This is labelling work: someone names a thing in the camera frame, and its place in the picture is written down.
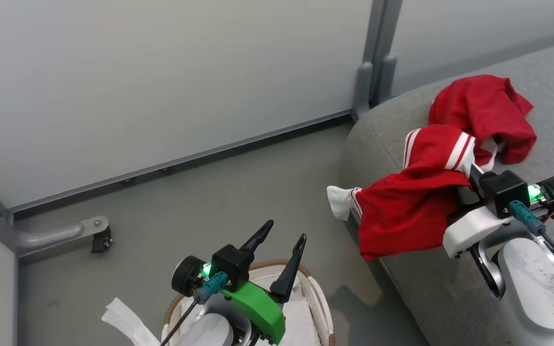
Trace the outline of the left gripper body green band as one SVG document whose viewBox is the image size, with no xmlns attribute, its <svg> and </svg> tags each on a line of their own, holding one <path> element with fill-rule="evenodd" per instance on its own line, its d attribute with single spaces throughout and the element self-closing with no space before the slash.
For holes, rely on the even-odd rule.
<svg viewBox="0 0 554 346">
<path fill-rule="evenodd" d="M 275 345 L 280 344 L 286 332 L 286 320 L 283 309 L 266 290 L 248 281 L 235 292 L 222 289 L 220 293 L 250 320 L 261 337 Z"/>
</svg>

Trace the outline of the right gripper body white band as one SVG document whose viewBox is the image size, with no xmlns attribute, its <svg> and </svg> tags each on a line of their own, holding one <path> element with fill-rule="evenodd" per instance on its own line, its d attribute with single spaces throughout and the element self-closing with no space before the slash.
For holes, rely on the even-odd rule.
<svg viewBox="0 0 554 346">
<path fill-rule="evenodd" d="M 484 206 L 471 210 L 448 226 L 443 235 L 443 248 L 449 258 L 455 258 L 460 252 L 498 230 L 503 223 L 503 219 Z"/>
</svg>

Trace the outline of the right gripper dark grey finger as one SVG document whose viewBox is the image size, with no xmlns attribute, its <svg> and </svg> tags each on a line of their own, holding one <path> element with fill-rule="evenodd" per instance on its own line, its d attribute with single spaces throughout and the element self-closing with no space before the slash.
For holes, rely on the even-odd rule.
<svg viewBox="0 0 554 346">
<path fill-rule="evenodd" d="M 473 191 L 480 192 L 480 179 L 484 172 L 475 163 L 471 164 L 469 171 L 469 184 Z"/>
</svg>

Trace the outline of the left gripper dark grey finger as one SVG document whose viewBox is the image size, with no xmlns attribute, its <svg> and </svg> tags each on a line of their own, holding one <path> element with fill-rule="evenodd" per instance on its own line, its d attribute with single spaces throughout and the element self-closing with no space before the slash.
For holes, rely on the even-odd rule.
<svg viewBox="0 0 554 346">
<path fill-rule="evenodd" d="M 306 245 L 306 234 L 301 234 L 292 248 L 292 254 L 280 276 L 270 285 L 270 295 L 277 304 L 285 304 L 290 300 L 294 281 L 301 264 Z"/>
<path fill-rule="evenodd" d="M 261 245 L 268 236 L 271 228 L 274 225 L 274 220 L 266 221 L 241 247 L 242 252 L 254 254 L 255 250 Z"/>
</svg>

